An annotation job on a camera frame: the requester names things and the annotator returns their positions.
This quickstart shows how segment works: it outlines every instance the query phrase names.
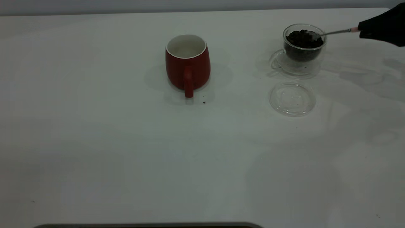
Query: red mug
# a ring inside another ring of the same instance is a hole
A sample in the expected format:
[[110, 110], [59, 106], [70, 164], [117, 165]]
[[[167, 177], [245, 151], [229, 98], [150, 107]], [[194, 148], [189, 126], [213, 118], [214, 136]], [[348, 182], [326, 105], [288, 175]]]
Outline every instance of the red mug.
[[166, 46], [166, 71], [172, 84], [193, 97], [211, 73], [207, 43], [195, 35], [180, 35]]

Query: mug handle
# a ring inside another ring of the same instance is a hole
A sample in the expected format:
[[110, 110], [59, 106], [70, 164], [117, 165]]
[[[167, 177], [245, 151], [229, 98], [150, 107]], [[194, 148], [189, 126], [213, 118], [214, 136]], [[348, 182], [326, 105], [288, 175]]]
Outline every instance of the mug handle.
[[274, 52], [274, 53], [270, 56], [269, 64], [270, 64], [271, 68], [273, 68], [274, 70], [276, 70], [277, 68], [279, 68], [279, 66], [278, 66], [278, 67], [274, 66], [274, 60], [275, 60], [280, 54], [285, 53], [285, 52], [286, 52], [285, 49], [280, 49], [280, 50], [277, 50], [276, 52]]
[[193, 88], [193, 74], [191, 71], [191, 66], [186, 66], [184, 68], [183, 82], [184, 82], [184, 95], [187, 98], [193, 97], [194, 88]]

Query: mug rim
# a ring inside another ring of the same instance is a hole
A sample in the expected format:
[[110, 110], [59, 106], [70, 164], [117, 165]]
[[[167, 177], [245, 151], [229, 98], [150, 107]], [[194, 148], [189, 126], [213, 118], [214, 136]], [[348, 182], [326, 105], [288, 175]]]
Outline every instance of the mug rim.
[[[178, 57], [178, 56], [175, 56], [175, 55], [173, 55], [172, 53], [170, 53], [170, 51], [169, 51], [169, 49], [167, 48], [167, 46], [170, 44], [170, 42], [171, 42], [173, 39], [175, 39], [175, 38], [177, 38], [177, 37], [182, 37], [182, 36], [194, 36], [194, 37], [200, 38], [200, 39], [204, 42], [204, 44], [205, 44], [205, 47], [204, 47], [204, 49], [202, 50], [202, 52], [200, 52], [198, 55], [191, 56], [191, 57], [187, 57], [187, 58]], [[175, 58], [180, 58], [180, 59], [191, 59], [191, 58], [195, 58], [195, 57], [200, 56], [201, 54], [203, 54], [206, 49], [207, 49], [207, 43], [205, 42], [205, 40], [204, 40], [203, 38], [197, 36], [197, 35], [194, 35], [194, 34], [181, 34], [181, 35], [175, 36], [175, 37], [173, 37], [172, 39], [170, 39], [169, 42], [166, 44], [166, 51], [167, 51], [167, 53], [169, 53], [171, 56], [173, 56], [173, 57], [175, 57]]]
[[319, 31], [321, 31], [321, 32], [322, 32], [321, 34], [324, 34], [324, 33], [325, 33], [322, 29], [320, 29], [320, 28], [318, 28], [318, 27], [316, 27], [316, 26], [310, 25], [310, 24], [292, 24], [292, 25], [286, 27], [286, 28], [284, 29], [284, 32], [283, 32], [283, 39], [284, 39], [284, 42], [286, 42], [288, 45], [290, 45], [290, 46], [292, 46], [292, 47], [294, 47], [294, 48], [300, 49], [300, 50], [304, 50], [304, 51], [315, 51], [315, 50], [318, 50], [318, 49], [323, 48], [323, 47], [326, 45], [326, 43], [327, 43], [327, 41], [328, 41], [328, 39], [327, 39], [326, 36], [324, 36], [324, 37], [325, 37], [324, 43], [323, 43], [321, 46], [316, 47], [316, 48], [302, 48], [302, 47], [298, 47], [298, 46], [295, 46], [294, 44], [290, 43], [290, 42], [287, 40], [286, 32], [287, 32], [287, 30], [288, 30], [290, 27], [297, 26], [297, 25], [304, 25], [304, 26], [313, 27], [313, 28], [316, 28], [316, 29], [318, 29]]

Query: gray wall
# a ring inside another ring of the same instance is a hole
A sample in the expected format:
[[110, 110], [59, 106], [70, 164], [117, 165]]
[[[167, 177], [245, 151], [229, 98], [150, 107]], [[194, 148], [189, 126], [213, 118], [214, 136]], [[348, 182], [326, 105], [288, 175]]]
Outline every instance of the gray wall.
[[388, 7], [404, 0], [0, 0], [0, 15]]

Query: black glove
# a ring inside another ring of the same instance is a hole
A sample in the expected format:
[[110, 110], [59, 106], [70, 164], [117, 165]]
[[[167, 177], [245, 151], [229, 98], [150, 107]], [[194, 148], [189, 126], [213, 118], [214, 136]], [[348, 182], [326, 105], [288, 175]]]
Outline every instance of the black glove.
[[358, 24], [360, 38], [405, 46], [405, 2], [391, 10]]

